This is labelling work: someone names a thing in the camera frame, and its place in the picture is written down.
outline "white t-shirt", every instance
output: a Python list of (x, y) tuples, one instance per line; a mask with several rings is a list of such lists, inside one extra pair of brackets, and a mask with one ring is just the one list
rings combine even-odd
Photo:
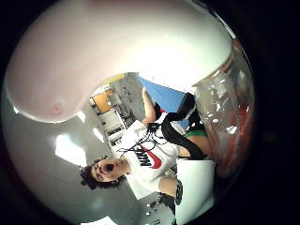
[[(161, 123), (166, 113), (163, 113), (157, 120)], [(172, 126), (181, 134), (185, 131), (177, 122), (172, 122)], [(122, 137), (122, 147), (129, 149), (137, 143), (138, 140), (145, 137), (147, 126), (140, 121), (135, 121)], [(173, 165), (176, 164), (176, 158), (179, 156), (180, 146), (167, 142), (163, 137), (161, 129), (156, 132), (154, 140), (158, 143), (154, 144), (150, 137), (147, 142), (137, 144), (134, 149), (136, 151), (128, 151), (124, 154), (127, 159), (131, 174), (139, 183), (146, 189), (159, 191), (158, 184), (160, 179), (164, 176)]]

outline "black strap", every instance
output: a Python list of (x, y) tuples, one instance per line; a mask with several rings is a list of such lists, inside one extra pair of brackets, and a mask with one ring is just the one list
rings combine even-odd
[(162, 135), (169, 143), (175, 143), (177, 145), (185, 147), (190, 154), (190, 157), (188, 159), (203, 160), (206, 155), (201, 151), (201, 149), (195, 143), (178, 133), (172, 127), (171, 121), (178, 121), (182, 119), (182, 114), (169, 112), (161, 123)]

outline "black background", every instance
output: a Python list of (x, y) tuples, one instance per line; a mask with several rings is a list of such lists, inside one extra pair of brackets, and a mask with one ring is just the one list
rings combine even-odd
[[(1, 81), (23, 32), (53, 2), (1, 3)], [(244, 170), (224, 199), (192, 224), (297, 223), (296, 185), (300, 175), (296, 160), (300, 150), (295, 144), (299, 102), (296, 7), (292, 1), (204, 2), (231, 27), (247, 52), (254, 72), (257, 115)], [(2, 135), (0, 158), (1, 224), (67, 224), (36, 201), (20, 181), (9, 162)]]

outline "fluorescent ceiling light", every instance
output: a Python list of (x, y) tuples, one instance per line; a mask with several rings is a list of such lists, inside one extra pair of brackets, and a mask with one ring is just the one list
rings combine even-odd
[(117, 225), (115, 222), (112, 221), (110, 217), (105, 217), (100, 220), (89, 222), (89, 223), (81, 223), (81, 225)]
[(85, 151), (81, 147), (74, 144), (68, 135), (58, 135), (56, 138), (55, 154), (75, 165), (85, 167), (86, 156)]
[(16, 114), (19, 113), (19, 110), (18, 110), (16, 107), (13, 107), (13, 110), (14, 110), (14, 112), (15, 112)]
[(83, 111), (79, 111), (77, 113), (77, 116), (81, 119), (81, 121), (84, 123), (85, 122), (85, 114), (83, 113)]
[(104, 137), (97, 128), (93, 128), (95, 136), (104, 143)]

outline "white object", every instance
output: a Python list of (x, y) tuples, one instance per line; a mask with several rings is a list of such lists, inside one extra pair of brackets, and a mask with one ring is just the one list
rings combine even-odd
[(183, 225), (214, 205), (215, 163), (212, 160), (177, 159), (177, 179), (183, 186), (182, 200), (175, 204), (175, 218)]

